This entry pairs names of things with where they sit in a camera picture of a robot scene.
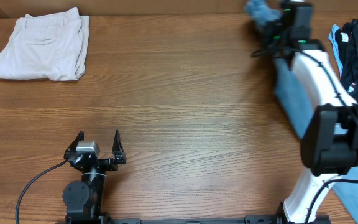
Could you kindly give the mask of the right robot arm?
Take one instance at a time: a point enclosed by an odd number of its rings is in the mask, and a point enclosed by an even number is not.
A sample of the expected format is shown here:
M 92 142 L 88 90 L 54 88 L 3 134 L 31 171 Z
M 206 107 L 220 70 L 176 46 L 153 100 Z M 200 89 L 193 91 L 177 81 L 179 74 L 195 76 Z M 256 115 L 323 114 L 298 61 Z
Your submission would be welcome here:
M 284 1 L 280 19 L 281 53 L 306 90 L 314 114 L 301 139 L 304 170 L 293 192 L 282 204 L 287 223 L 329 223 L 316 214 L 326 194 L 358 166 L 358 105 L 337 79 L 318 39 L 311 39 L 313 6 L 303 1 Z

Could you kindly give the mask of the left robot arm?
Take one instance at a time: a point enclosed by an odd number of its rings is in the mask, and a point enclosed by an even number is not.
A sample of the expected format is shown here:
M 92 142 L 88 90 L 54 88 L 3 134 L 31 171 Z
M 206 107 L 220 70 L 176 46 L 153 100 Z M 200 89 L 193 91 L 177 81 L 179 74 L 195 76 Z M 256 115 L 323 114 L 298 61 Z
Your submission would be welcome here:
M 119 131 L 115 132 L 112 158 L 100 158 L 96 141 L 85 141 L 80 131 L 66 149 L 63 158 L 81 172 L 81 179 L 69 183 L 63 190 L 66 223 L 111 223 L 112 218 L 102 211 L 104 181 L 107 172 L 118 170 L 127 161 Z

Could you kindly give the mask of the blue denim jeans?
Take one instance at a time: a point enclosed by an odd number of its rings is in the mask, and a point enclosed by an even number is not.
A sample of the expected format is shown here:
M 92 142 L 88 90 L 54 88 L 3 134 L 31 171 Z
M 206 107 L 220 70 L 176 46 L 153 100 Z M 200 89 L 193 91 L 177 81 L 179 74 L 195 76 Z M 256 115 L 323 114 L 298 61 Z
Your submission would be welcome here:
M 270 55 L 272 57 L 277 71 L 275 94 L 301 143 L 314 110 L 305 88 L 291 70 L 290 60 L 285 58 L 280 51 L 281 44 L 284 42 L 282 35 L 286 33 L 280 22 L 283 9 L 281 5 L 280 9 L 272 9 L 265 1 L 248 1 L 245 4 L 245 10 L 252 18 L 262 43 L 262 48 L 255 51 L 254 56 Z M 348 181 L 349 172 L 344 176 Z M 283 217 L 282 204 L 277 214 L 280 217 Z

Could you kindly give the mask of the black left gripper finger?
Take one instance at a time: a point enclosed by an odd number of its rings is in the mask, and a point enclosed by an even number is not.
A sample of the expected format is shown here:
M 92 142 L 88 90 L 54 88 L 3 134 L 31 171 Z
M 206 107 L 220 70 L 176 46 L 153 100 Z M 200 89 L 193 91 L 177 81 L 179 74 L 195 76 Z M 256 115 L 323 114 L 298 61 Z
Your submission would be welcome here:
M 116 164 L 126 164 L 126 153 L 124 152 L 118 129 L 115 132 L 112 153 L 114 154 L 114 160 L 116 161 Z
M 63 158 L 69 159 L 72 152 L 76 152 L 76 147 L 77 147 L 78 143 L 83 140 L 84 140 L 84 132 L 80 131 L 78 133 L 78 135 L 76 136 L 75 140 L 65 150 Z

